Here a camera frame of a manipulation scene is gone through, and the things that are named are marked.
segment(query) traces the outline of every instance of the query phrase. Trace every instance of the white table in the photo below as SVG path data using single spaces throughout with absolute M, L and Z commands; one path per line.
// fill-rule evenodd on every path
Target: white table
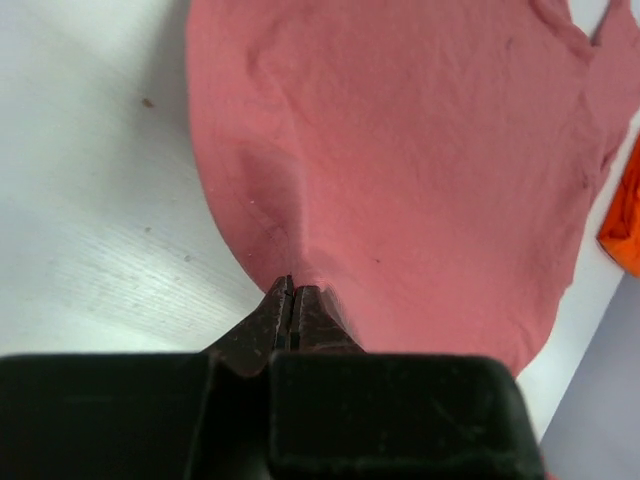
M 573 3 L 585 30 L 605 1 Z M 187 8 L 0 2 L 0 354 L 197 350 L 261 299 L 193 163 Z M 519 378 L 539 434 L 622 276 L 593 237 L 623 164 L 589 218 L 552 338 Z

